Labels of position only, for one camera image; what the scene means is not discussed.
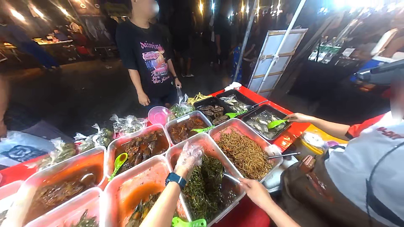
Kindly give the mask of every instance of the black t-shirt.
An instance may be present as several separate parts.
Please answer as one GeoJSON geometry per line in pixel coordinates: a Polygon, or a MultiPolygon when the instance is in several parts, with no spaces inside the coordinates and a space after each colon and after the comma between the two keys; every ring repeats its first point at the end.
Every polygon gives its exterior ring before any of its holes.
{"type": "Polygon", "coordinates": [[[227,51],[231,47],[231,28],[229,20],[222,14],[217,15],[213,24],[215,35],[220,35],[220,48],[227,51]]]}
{"type": "Polygon", "coordinates": [[[167,63],[170,50],[155,25],[145,29],[130,21],[123,22],[116,30],[116,43],[122,63],[139,72],[143,90],[149,97],[163,97],[173,89],[167,63]]]}

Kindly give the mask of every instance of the white shirt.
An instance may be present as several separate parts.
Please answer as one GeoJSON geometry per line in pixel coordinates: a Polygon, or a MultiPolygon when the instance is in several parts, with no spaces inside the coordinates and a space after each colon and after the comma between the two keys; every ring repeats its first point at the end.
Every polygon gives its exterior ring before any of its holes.
{"type": "MultiPolygon", "coordinates": [[[[366,212],[366,180],[380,158],[404,142],[404,122],[394,122],[391,112],[354,125],[344,152],[330,152],[325,166],[338,190],[366,212]]],[[[404,220],[404,146],[380,163],[372,181],[375,196],[404,220]]],[[[371,208],[370,215],[388,226],[396,226],[371,208]]]]}

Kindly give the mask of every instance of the black tray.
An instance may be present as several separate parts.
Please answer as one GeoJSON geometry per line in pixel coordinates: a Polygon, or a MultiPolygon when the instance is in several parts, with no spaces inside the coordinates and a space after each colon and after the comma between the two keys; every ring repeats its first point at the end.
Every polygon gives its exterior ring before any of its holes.
{"type": "Polygon", "coordinates": [[[234,90],[234,89],[222,92],[222,93],[218,94],[216,97],[219,99],[221,97],[229,97],[230,95],[236,95],[236,99],[243,102],[246,105],[255,105],[256,104],[256,102],[249,99],[247,96],[243,95],[238,90],[234,90]]]}
{"type": "MultiPolygon", "coordinates": [[[[196,110],[199,110],[199,108],[206,106],[206,105],[211,105],[211,106],[219,105],[219,106],[223,107],[224,108],[223,115],[225,115],[227,113],[235,113],[235,111],[232,110],[228,105],[226,105],[226,103],[224,103],[222,100],[220,100],[216,97],[209,97],[207,99],[194,103],[194,107],[196,108],[196,110]]],[[[212,122],[215,119],[214,116],[207,116],[206,114],[204,114],[204,115],[210,120],[210,122],[212,122]]]]}
{"type": "MultiPolygon", "coordinates": [[[[273,108],[272,106],[264,104],[264,105],[262,105],[262,106],[260,106],[260,107],[258,107],[256,109],[254,109],[253,111],[248,112],[245,116],[243,116],[241,118],[241,120],[244,121],[245,123],[247,123],[248,120],[250,120],[251,118],[257,116],[258,114],[260,114],[260,113],[262,113],[264,111],[268,111],[268,112],[272,113],[273,115],[275,115],[279,119],[284,119],[287,116],[287,114],[282,113],[281,111],[273,108]]],[[[265,139],[267,139],[267,140],[275,140],[279,135],[281,135],[292,124],[291,122],[285,122],[285,123],[286,123],[286,126],[272,138],[268,138],[268,137],[264,136],[261,132],[255,130],[255,128],[253,128],[253,127],[251,127],[251,128],[254,129],[254,131],[259,133],[265,139]]]]}

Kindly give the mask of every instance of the metal pole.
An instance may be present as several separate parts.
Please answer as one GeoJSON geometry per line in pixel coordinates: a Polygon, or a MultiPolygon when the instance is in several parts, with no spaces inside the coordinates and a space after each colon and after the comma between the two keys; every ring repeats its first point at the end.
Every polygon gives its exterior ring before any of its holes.
{"type": "Polygon", "coordinates": [[[244,36],[243,46],[241,47],[240,57],[238,58],[236,73],[234,75],[233,82],[236,81],[236,79],[237,79],[237,76],[238,76],[238,73],[239,73],[239,70],[241,67],[241,62],[243,61],[243,55],[244,55],[244,51],[247,46],[248,37],[250,36],[251,26],[253,25],[253,21],[254,21],[254,17],[255,17],[255,10],[257,8],[257,3],[258,3],[258,0],[254,0],[254,6],[253,6],[252,10],[250,10],[250,13],[251,13],[250,20],[248,21],[247,30],[246,30],[246,34],[244,36]]]}
{"type": "Polygon", "coordinates": [[[275,55],[274,55],[274,58],[272,59],[271,64],[269,65],[269,68],[268,68],[267,72],[265,73],[265,76],[264,76],[264,78],[262,79],[261,84],[259,85],[257,94],[259,94],[259,92],[261,91],[262,85],[264,84],[265,79],[268,77],[268,74],[269,74],[270,70],[272,69],[272,67],[274,66],[275,62],[278,61],[280,50],[282,49],[283,45],[285,44],[286,38],[288,37],[290,31],[292,30],[293,26],[295,25],[295,22],[296,22],[296,20],[297,20],[297,17],[299,16],[300,11],[302,10],[302,8],[303,8],[305,2],[306,2],[306,0],[301,0],[301,1],[300,1],[300,4],[299,4],[299,6],[297,7],[297,10],[296,10],[295,14],[293,15],[292,21],[290,22],[288,29],[286,30],[286,32],[285,32],[285,34],[284,34],[282,40],[280,41],[279,47],[278,47],[278,49],[276,50],[276,53],[275,53],[275,55]]]}

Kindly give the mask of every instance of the red sleeve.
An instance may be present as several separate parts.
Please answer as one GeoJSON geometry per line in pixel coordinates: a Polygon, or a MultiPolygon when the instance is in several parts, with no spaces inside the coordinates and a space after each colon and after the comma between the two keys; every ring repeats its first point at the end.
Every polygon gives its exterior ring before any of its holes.
{"type": "Polygon", "coordinates": [[[345,134],[345,136],[348,139],[353,139],[359,136],[359,134],[366,128],[369,128],[370,126],[374,125],[375,123],[377,123],[378,121],[380,121],[380,119],[384,116],[384,114],[379,115],[377,117],[368,119],[366,121],[364,121],[362,124],[354,124],[352,125],[348,131],[347,134],[345,134]]]}

